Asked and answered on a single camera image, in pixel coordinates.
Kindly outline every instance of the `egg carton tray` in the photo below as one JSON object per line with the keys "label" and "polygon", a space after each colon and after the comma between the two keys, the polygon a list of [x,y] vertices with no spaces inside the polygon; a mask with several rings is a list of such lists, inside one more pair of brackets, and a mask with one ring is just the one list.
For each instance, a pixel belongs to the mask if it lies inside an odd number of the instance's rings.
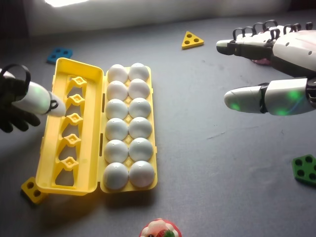
{"label": "egg carton tray", "polygon": [[[148,163],[154,168],[154,181],[144,188],[138,188],[130,181],[120,190],[111,190],[105,187],[103,172],[109,165],[104,159],[104,148],[109,141],[105,135],[106,123],[109,120],[105,111],[108,102],[106,90],[109,84],[107,74],[104,76],[103,70],[98,67],[60,58],[56,63],[52,93],[63,99],[67,111],[70,107],[75,107],[78,112],[66,113],[66,116],[61,118],[47,117],[36,174],[36,184],[41,192],[82,196],[95,191],[99,182],[101,190],[106,193],[149,190],[156,186],[158,177],[153,89],[151,70],[149,67],[147,69],[149,78],[146,83],[150,88],[150,95],[146,100],[151,106],[151,113],[147,120],[152,125],[152,133],[147,139],[154,149]],[[81,94],[69,95],[73,89],[80,89]],[[128,106],[131,101],[132,99],[127,97],[124,103]],[[124,119],[127,124],[131,120],[130,115]],[[66,130],[72,131],[68,127],[74,127],[77,134],[65,134]],[[129,147],[132,140],[132,137],[128,135],[123,142]],[[73,151],[72,155],[61,158],[61,154],[68,149]],[[134,161],[128,157],[123,164],[129,170]],[[62,173],[66,173],[68,177],[71,176],[71,184],[65,185],[57,182],[58,176]]]}

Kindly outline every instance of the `yellow triangle block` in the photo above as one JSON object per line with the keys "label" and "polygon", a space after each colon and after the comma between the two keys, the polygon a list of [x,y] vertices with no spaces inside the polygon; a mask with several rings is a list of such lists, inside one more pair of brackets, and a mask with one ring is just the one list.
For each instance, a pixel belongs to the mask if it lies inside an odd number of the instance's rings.
{"label": "yellow triangle block", "polygon": [[193,48],[204,44],[204,40],[187,31],[182,42],[182,49]]}

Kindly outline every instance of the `white egg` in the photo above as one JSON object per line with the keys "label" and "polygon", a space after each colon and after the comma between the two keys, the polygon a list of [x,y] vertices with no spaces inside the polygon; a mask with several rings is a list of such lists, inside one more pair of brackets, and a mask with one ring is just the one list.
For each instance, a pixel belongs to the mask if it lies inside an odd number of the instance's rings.
{"label": "white egg", "polygon": [[130,67],[128,77],[131,81],[136,78],[141,79],[143,81],[147,81],[149,78],[149,72],[144,64],[134,63]]}
{"label": "white egg", "polygon": [[130,143],[128,153],[133,161],[148,161],[152,157],[154,149],[150,141],[139,137]]}
{"label": "white egg", "polygon": [[108,119],[124,119],[128,115],[128,107],[123,101],[112,99],[107,103],[105,113]]}
{"label": "white egg", "polygon": [[103,183],[113,190],[123,188],[128,182],[127,168],[118,162],[109,164],[103,173]]}
{"label": "white egg", "polygon": [[136,117],[130,122],[128,132],[132,138],[148,138],[152,133],[152,125],[147,119]]}
{"label": "white egg", "polygon": [[141,79],[134,79],[128,87],[128,95],[130,98],[144,98],[146,99],[150,94],[149,86]]}
{"label": "white egg", "polygon": [[105,136],[109,140],[123,140],[128,135],[127,124],[120,118],[110,119],[105,127]]}
{"label": "white egg", "polygon": [[109,141],[104,149],[104,159],[108,163],[123,163],[128,157],[127,145],[120,140]]}
{"label": "white egg", "polygon": [[122,82],[115,80],[108,85],[108,88],[107,88],[108,100],[119,99],[123,101],[127,98],[127,96],[128,96],[127,88]]}
{"label": "white egg", "polygon": [[146,161],[135,162],[130,168],[129,180],[136,187],[144,188],[150,185],[154,178],[154,168]]}
{"label": "white egg", "polygon": [[133,118],[147,118],[151,111],[152,109],[149,102],[144,98],[133,99],[128,108],[128,112]]}
{"label": "white egg", "polygon": [[118,80],[122,83],[125,83],[128,80],[127,70],[120,64],[111,66],[108,71],[108,82],[113,82],[115,80]]}

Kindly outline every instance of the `yellow egg carton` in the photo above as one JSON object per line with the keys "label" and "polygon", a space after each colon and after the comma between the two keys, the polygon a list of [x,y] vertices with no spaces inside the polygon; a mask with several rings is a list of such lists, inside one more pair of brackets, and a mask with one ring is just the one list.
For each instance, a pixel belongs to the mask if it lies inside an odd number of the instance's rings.
{"label": "yellow egg carton", "polygon": [[[120,190],[110,190],[103,184],[103,172],[109,165],[104,159],[104,147],[108,143],[105,136],[105,127],[108,121],[105,106],[108,102],[106,89],[109,84],[107,75],[104,76],[102,69],[77,62],[67,58],[60,58],[56,63],[55,75],[53,77],[52,93],[63,99],[68,110],[70,106],[79,109],[78,113],[72,113],[65,117],[47,117],[45,134],[41,144],[40,159],[36,174],[36,184],[38,189],[44,193],[65,194],[65,195],[85,195],[96,190],[98,182],[102,191],[106,193],[127,192],[136,190],[149,190],[157,184],[157,163],[155,147],[154,110],[153,110],[153,89],[151,70],[147,85],[150,88],[150,95],[147,101],[151,106],[151,114],[147,117],[151,123],[153,131],[147,138],[153,148],[154,153],[149,159],[149,163],[155,171],[155,179],[151,185],[145,188],[137,188],[130,182]],[[69,95],[73,88],[82,90],[80,94]],[[128,106],[132,99],[127,97],[124,103]],[[128,115],[124,121],[129,124],[132,117]],[[71,133],[62,136],[68,126],[78,127],[78,136]],[[133,139],[128,135],[123,142],[129,147]],[[68,156],[60,159],[61,153],[65,149],[75,149],[76,157]],[[133,165],[134,161],[128,157],[123,163],[127,169]],[[61,172],[72,174],[72,185],[61,185],[56,183],[56,179]]]}

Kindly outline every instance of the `gray table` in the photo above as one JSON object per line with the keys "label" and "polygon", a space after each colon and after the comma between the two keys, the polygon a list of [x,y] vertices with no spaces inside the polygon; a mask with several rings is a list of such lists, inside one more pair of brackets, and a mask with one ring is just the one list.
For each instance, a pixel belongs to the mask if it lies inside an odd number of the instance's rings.
{"label": "gray table", "polygon": [[[46,118],[28,132],[0,132],[0,236],[136,237],[157,217],[176,222],[185,237],[311,237],[315,189],[293,179],[291,160],[316,155],[315,113],[293,117],[229,110],[226,91],[274,79],[272,68],[219,54],[218,40],[236,27],[274,18],[316,22],[315,11],[279,16],[209,19],[160,26],[19,40],[1,46],[0,65],[25,64],[32,80],[51,89],[56,46],[72,59],[106,71],[112,64],[151,67],[158,185],[145,193],[83,197],[50,195],[31,208],[19,195],[34,176]],[[181,50],[185,31],[205,45]]]}

